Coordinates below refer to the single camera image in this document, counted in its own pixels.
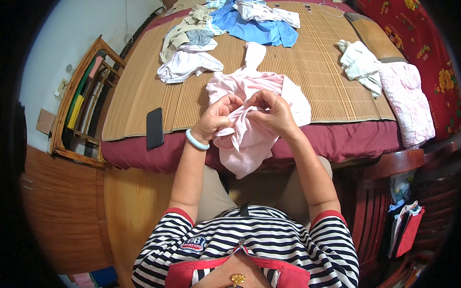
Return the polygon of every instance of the zipper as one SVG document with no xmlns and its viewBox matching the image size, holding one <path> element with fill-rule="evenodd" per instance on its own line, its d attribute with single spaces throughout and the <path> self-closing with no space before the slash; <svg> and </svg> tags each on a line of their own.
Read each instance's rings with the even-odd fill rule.
<svg viewBox="0 0 461 288">
<path fill-rule="evenodd" d="M 186 261 L 181 261 L 181 262 L 176 262 L 176 263 L 170 264 L 170 266 L 173 266 L 173 265 L 176 265 L 176 264 L 179 264 L 179 263 L 206 262 L 206 261 L 222 260 L 222 259 L 230 258 L 235 252 L 237 252 L 238 250 L 242 249 L 242 250 L 245 252 L 245 254 L 246 254 L 247 256 L 249 256 L 250 258 L 253 258 L 253 259 L 260 259 L 260 260 L 279 261 L 279 262 L 283 262 L 283 263 L 286 263 L 286 264 L 288 264 L 288 265 L 294 266 L 294 267 L 296 267 L 296 268 L 303 269 L 303 270 L 306 271 L 306 272 L 309 272 L 307 269 L 302 268 L 302 267 L 299 267 L 299 266 L 296 266 L 296 265 L 293 265 L 292 263 L 290 263 L 290 262 L 288 262 L 288 261 L 285 261 L 285 260 L 280 260 L 280 259 L 275 259 L 275 258 L 270 258 L 270 257 L 262 257 L 262 256 L 253 256 L 253 255 L 250 255 L 250 254 L 248 254 L 247 249 L 246 249 L 246 247 L 244 246 L 244 243 L 245 243 L 245 239 L 240 238 L 240 239 L 238 240 L 238 248 L 235 249 L 235 251 L 233 251 L 232 254 L 231 254 L 231 255 L 228 255 L 228 256 L 223 256 L 223 257 L 219 257 L 219 258 L 212 258 L 212 259 L 186 260 Z"/>
</svg>

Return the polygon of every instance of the bracelet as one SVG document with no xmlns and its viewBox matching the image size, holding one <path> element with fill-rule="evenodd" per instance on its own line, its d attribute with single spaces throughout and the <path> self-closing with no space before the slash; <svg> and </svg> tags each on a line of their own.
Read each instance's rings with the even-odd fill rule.
<svg viewBox="0 0 461 288">
<path fill-rule="evenodd" d="M 210 143 L 207 145 L 203 145 L 202 143 L 198 142 L 190 133 L 192 129 L 186 130 L 186 137 L 194 145 L 195 147 L 199 148 L 200 150 L 208 150 L 210 148 Z"/>
</svg>

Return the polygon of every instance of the cable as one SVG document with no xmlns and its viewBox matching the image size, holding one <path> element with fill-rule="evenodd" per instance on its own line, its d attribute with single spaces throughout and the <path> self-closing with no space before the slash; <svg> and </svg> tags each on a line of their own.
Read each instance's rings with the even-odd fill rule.
<svg viewBox="0 0 461 288">
<path fill-rule="evenodd" d="M 128 34 L 128 7 L 127 1 L 125 0 L 125 37 L 123 38 L 123 42 L 125 45 L 131 46 L 133 45 L 133 35 Z"/>
<path fill-rule="evenodd" d="M 341 10 L 341 9 L 339 9 L 338 6 L 335 5 L 335 8 L 342 12 L 342 14 L 341 14 L 340 16 L 335 15 L 335 14 L 331 14 L 331 13 L 328 13 L 327 11 L 323 10 L 323 9 L 322 9 L 322 6 L 321 6 L 322 4 L 325 5 L 325 0 L 323 0 L 323 3 L 319 3 L 319 9 L 322 10 L 323 12 L 325 12 L 325 13 L 327 13 L 327 14 L 329 14 L 329 15 L 335 16 L 335 17 L 342 17 L 342 16 L 344 16 L 344 11 Z"/>
</svg>

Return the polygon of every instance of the red sleeve trim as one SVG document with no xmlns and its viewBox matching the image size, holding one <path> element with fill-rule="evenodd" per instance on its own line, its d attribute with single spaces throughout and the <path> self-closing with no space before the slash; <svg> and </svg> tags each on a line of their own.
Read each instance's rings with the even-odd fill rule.
<svg viewBox="0 0 461 288">
<path fill-rule="evenodd" d="M 346 224 L 346 227 L 347 227 L 346 220 L 344 219 L 344 216 L 341 213 L 339 213 L 336 210 L 326 210 L 326 211 L 321 212 L 319 215 L 317 215 L 317 217 L 314 219 L 314 221 L 311 222 L 311 228 L 309 230 L 311 230 L 312 227 L 314 227 L 317 224 L 318 221 L 320 221 L 323 218 L 328 217 L 328 216 L 339 217 L 344 222 L 344 224 Z"/>
<path fill-rule="evenodd" d="M 195 223 L 194 223 L 194 221 L 192 221 L 192 218 L 189 216 L 189 214 L 187 214 L 186 211 L 184 211 L 181 208 L 177 208 L 177 207 L 168 208 L 165 211 L 165 213 L 163 213 L 162 217 L 165 216 L 165 214 L 170 213 L 170 212 L 171 213 L 176 213 L 176 214 L 179 214 L 179 215 L 183 216 L 184 218 L 187 219 L 187 221 L 189 221 L 192 224 L 192 227 L 195 226 Z"/>
</svg>

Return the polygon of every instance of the green folder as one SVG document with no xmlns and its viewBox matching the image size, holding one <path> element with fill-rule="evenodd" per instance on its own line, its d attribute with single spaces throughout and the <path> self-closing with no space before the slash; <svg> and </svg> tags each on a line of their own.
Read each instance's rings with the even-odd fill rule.
<svg viewBox="0 0 461 288">
<path fill-rule="evenodd" d="M 84 73 L 82 79 L 80 79 L 80 82 L 78 84 L 77 90 L 75 91 L 74 97 L 72 98 L 71 106 L 70 106 L 69 110 L 67 111 L 67 116 L 65 118 L 64 127 L 66 127 L 67 124 L 69 123 L 69 120 L 70 120 L 71 115 L 72 115 L 72 111 L 74 110 L 75 102 L 77 101 L 77 98 L 78 98 L 78 96 L 80 95 L 80 93 L 82 91 L 83 85 L 85 84 L 85 80 L 86 80 L 86 78 L 88 78 L 88 75 L 91 72 L 91 69 L 93 69 L 93 66 L 95 65 L 95 62 L 96 62 L 96 57 L 93 57 L 93 60 L 91 60 L 91 63 L 88 65 L 87 69 L 85 70 L 85 73 Z"/>
</svg>

